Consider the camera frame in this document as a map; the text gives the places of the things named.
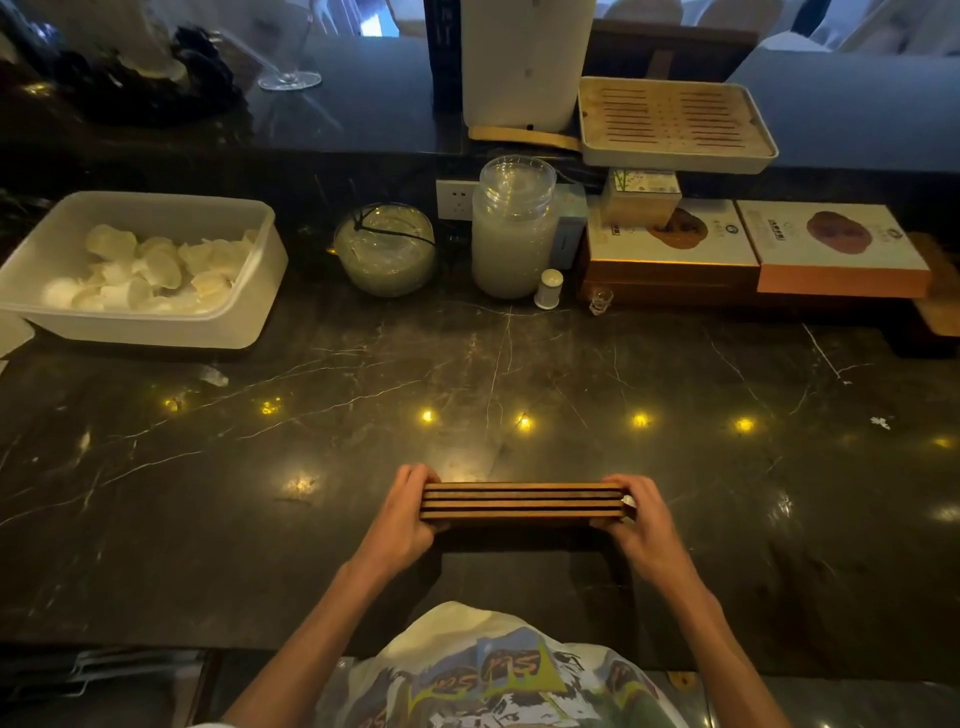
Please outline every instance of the left hand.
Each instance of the left hand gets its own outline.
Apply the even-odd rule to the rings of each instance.
[[[433,469],[422,463],[400,466],[380,512],[351,559],[361,573],[386,584],[433,545],[433,536],[441,529],[420,520],[420,501],[424,484],[439,482]]]

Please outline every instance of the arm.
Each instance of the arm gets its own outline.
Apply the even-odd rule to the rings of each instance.
[[[357,623],[387,583],[433,544],[420,520],[425,465],[404,465],[363,543],[320,603],[224,715],[236,728],[297,728],[309,715]]]
[[[703,675],[724,728],[790,728],[790,723],[733,636],[720,602],[700,580],[654,481],[604,478],[630,491],[636,524],[595,521],[669,604]]]

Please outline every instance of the power socket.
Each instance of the power socket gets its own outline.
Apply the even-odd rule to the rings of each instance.
[[[441,220],[473,219],[477,180],[437,180],[437,216]]]

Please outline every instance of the wooden tray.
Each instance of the wooden tray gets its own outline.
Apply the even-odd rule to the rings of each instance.
[[[579,107],[586,164],[755,175],[779,153],[737,84],[585,76]]]

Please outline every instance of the black marble countertop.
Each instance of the black marble countertop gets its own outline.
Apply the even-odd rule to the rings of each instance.
[[[392,301],[288,271],[243,352],[39,331],[10,359],[0,641],[276,648],[396,466],[425,461],[448,480],[648,473],[761,671],[960,682],[960,364],[874,326],[541,312],[482,298],[461,261]],[[448,599],[692,666],[588,529],[443,534],[350,653]]]

